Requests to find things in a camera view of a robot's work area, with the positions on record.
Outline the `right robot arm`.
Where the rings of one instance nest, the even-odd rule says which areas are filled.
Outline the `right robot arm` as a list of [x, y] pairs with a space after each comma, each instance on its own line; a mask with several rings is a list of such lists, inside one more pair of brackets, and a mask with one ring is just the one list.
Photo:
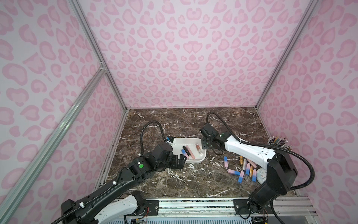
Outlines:
[[221, 149], [243, 156], [266, 171], [266, 180], [250, 193], [244, 211], [258, 214], [273, 199], [286, 195], [297, 177], [290, 154], [244, 141], [229, 132], [219, 133], [207, 123], [200, 129], [206, 148]]

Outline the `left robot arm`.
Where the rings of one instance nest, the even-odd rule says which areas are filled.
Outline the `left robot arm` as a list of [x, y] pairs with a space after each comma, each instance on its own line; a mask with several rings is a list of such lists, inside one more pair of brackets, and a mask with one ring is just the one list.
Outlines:
[[114, 199], [133, 187], [150, 179], [157, 172], [169, 169], [183, 169], [187, 157], [175, 155], [169, 143], [158, 144], [153, 151], [136, 157], [125, 168], [120, 170], [111, 181], [85, 196], [73, 201], [68, 199], [61, 205], [62, 216], [53, 221], [54, 224], [98, 224], [95, 218]]

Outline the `clear pink lip gloss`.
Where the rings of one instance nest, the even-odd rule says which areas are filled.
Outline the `clear pink lip gloss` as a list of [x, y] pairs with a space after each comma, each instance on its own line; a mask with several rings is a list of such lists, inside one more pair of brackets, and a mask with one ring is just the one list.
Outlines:
[[194, 153], [192, 152], [192, 150], [190, 148], [187, 147], [187, 149], [188, 149], [188, 153], [189, 153], [190, 157], [192, 158], [192, 160], [194, 160], [195, 159]]

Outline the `brown translucent lip gloss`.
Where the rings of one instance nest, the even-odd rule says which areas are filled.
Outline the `brown translucent lip gloss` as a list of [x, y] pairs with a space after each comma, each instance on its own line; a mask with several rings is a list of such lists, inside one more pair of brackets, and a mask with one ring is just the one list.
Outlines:
[[199, 146], [199, 144], [196, 144], [196, 149], [200, 155], [203, 155], [203, 151], [202, 151], [201, 147]]

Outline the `white plastic storage box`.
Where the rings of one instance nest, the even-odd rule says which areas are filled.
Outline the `white plastic storage box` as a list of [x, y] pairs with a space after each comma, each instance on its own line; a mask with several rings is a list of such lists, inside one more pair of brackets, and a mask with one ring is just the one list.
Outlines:
[[186, 157], [186, 163], [201, 163], [206, 158], [206, 150], [199, 138], [174, 138], [169, 144], [174, 155]]

